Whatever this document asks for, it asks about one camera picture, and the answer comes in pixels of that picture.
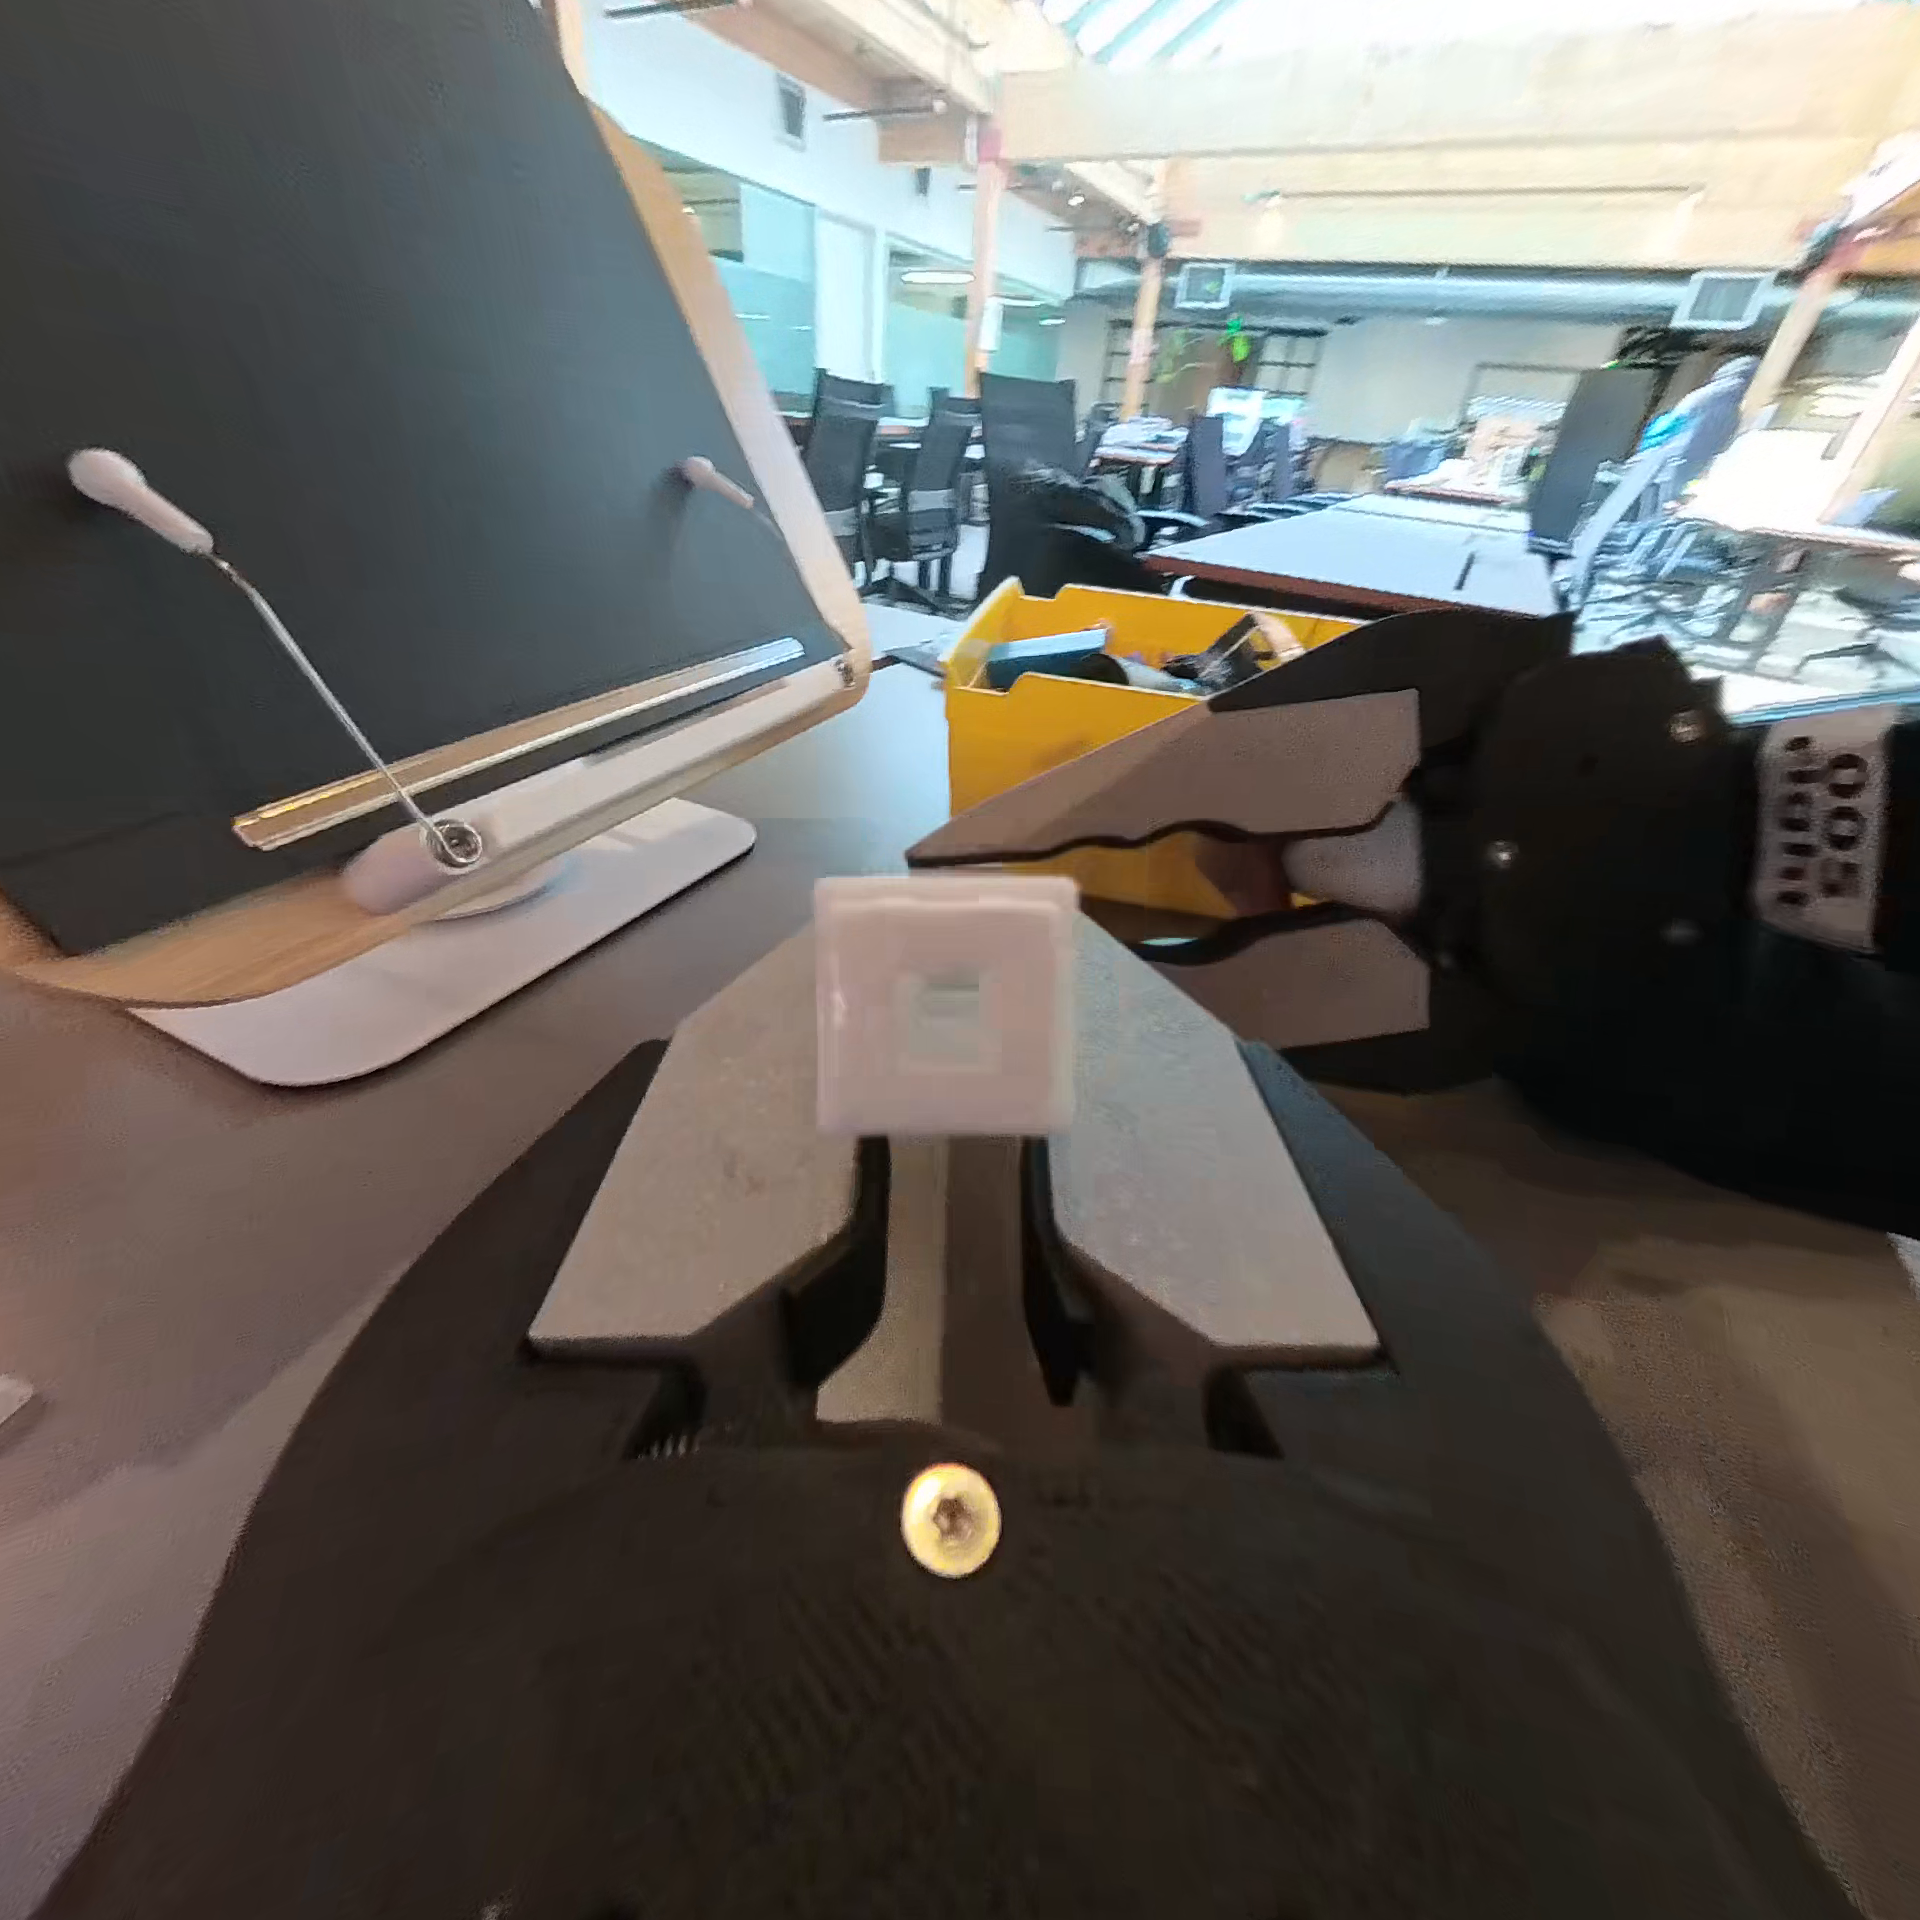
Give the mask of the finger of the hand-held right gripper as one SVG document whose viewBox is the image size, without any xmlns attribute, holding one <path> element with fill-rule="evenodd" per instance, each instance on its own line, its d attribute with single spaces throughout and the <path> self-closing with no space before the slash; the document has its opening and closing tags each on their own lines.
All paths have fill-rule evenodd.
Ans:
<svg viewBox="0 0 1920 1920">
<path fill-rule="evenodd" d="M 1225 909 L 1196 844 L 1295 848 L 1390 819 L 1423 751 L 1411 687 L 1226 707 L 1181 699 L 915 843 L 917 871 L 1072 880 L 1092 904 Z"/>
<path fill-rule="evenodd" d="M 1133 951 L 1236 1037 L 1279 1052 L 1430 1029 L 1427 960 L 1346 904 L 1236 918 Z"/>
</svg>

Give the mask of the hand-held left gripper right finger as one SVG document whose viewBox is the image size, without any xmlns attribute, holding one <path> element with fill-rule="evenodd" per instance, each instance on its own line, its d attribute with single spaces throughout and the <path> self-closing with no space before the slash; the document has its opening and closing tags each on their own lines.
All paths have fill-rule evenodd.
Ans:
<svg viewBox="0 0 1920 1920">
<path fill-rule="evenodd" d="M 1099 1398 L 1225 1373 L 1356 1370 L 1381 1339 L 1234 1032 L 1079 920 L 1072 1117 L 1041 1234 Z"/>
</svg>

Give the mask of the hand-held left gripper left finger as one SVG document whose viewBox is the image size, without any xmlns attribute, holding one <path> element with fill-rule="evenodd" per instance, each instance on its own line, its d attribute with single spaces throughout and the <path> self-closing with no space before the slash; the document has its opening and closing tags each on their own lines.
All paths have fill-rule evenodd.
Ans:
<svg viewBox="0 0 1920 1920">
<path fill-rule="evenodd" d="M 693 1364 L 765 1332 L 822 1385 L 885 1293 L 890 1150 L 819 1117 L 819 943 L 790 938 L 670 1037 L 532 1318 L 559 1361 Z"/>
</svg>

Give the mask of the yellow plastic bin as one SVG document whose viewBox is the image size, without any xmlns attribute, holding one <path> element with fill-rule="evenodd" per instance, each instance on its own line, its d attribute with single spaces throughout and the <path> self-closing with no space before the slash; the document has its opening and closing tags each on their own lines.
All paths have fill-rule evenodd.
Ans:
<svg viewBox="0 0 1920 1920">
<path fill-rule="evenodd" d="M 993 648 L 1099 628 L 1112 658 L 1165 668 L 1178 655 L 1210 651 L 1245 611 L 1225 600 L 1084 583 L 1028 593 L 1018 578 L 1001 580 L 967 617 L 945 668 L 950 812 L 1140 732 L 1178 702 L 1155 687 L 1037 673 L 1023 673 L 1001 691 L 988 682 Z M 1196 835 L 1178 832 L 1153 848 L 1067 852 L 1046 863 L 1046 871 L 1074 876 L 1092 899 L 1193 920 L 1234 918 L 1234 904 L 1213 885 L 1196 852 Z"/>
</svg>

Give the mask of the white square bar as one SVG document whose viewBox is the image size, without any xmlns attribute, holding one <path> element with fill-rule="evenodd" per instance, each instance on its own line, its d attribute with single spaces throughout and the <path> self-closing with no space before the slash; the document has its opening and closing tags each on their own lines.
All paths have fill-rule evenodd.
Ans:
<svg viewBox="0 0 1920 1920">
<path fill-rule="evenodd" d="M 845 1138 L 1046 1138 L 1074 1112 L 1069 876 L 814 885 L 815 1115 Z"/>
</svg>

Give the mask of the grey office desk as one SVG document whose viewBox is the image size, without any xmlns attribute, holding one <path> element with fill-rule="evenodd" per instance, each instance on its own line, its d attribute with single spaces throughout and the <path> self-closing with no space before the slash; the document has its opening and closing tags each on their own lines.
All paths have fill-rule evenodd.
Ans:
<svg viewBox="0 0 1920 1920">
<path fill-rule="evenodd" d="M 1143 564 L 1168 578 L 1248 587 L 1311 611 L 1563 611 L 1551 564 L 1532 547 L 1522 514 L 1423 499 L 1355 496 L 1155 546 Z"/>
</svg>

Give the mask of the dark cloth over chair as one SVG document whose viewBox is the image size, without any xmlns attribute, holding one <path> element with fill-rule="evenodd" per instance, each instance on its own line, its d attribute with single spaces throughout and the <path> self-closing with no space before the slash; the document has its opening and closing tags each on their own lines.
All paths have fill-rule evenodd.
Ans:
<svg viewBox="0 0 1920 1920">
<path fill-rule="evenodd" d="M 1024 596 L 1064 587 L 1163 593 L 1143 561 L 1148 529 L 1133 499 L 1064 469 L 1024 463 L 991 474 L 991 535 L 977 600 L 1006 580 Z"/>
</svg>

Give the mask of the black office chair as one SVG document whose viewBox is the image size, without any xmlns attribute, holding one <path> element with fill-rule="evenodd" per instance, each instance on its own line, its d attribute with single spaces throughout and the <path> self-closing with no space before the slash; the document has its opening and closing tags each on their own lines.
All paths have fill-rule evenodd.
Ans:
<svg viewBox="0 0 1920 1920">
<path fill-rule="evenodd" d="M 1072 378 L 981 373 L 981 445 L 991 516 L 1028 469 L 1082 474 L 1077 385 Z"/>
<path fill-rule="evenodd" d="M 827 368 L 814 373 L 804 469 L 851 572 L 860 572 L 869 564 L 865 481 L 890 405 L 892 393 L 879 382 L 851 378 Z"/>
<path fill-rule="evenodd" d="M 981 404 L 936 396 L 901 481 L 862 514 L 862 597 L 948 611 Z"/>
</svg>

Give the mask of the black board with wooden edge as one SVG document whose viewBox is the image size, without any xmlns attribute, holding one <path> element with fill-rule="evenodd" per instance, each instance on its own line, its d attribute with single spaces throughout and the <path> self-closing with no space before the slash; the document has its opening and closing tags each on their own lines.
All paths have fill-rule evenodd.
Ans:
<svg viewBox="0 0 1920 1920">
<path fill-rule="evenodd" d="M 738 863 L 849 565 L 528 4 L 5 4 L 5 976 L 399 1065 Z"/>
</svg>

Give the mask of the grey ceiling duct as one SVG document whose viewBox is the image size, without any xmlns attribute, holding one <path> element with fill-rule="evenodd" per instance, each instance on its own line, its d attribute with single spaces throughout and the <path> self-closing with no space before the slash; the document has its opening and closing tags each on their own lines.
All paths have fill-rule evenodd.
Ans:
<svg viewBox="0 0 1920 1920">
<path fill-rule="evenodd" d="M 1741 268 L 1529 268 L 1359 261 L 1173 261 L 1158 299 L 1165 324 L 1229 315 L 1284 324 L 1400 319 L 1549 319 L 1679 324 L 1706 315 L 1769 324 L 1797 294 L 1792 277 Z"/>
</svg>

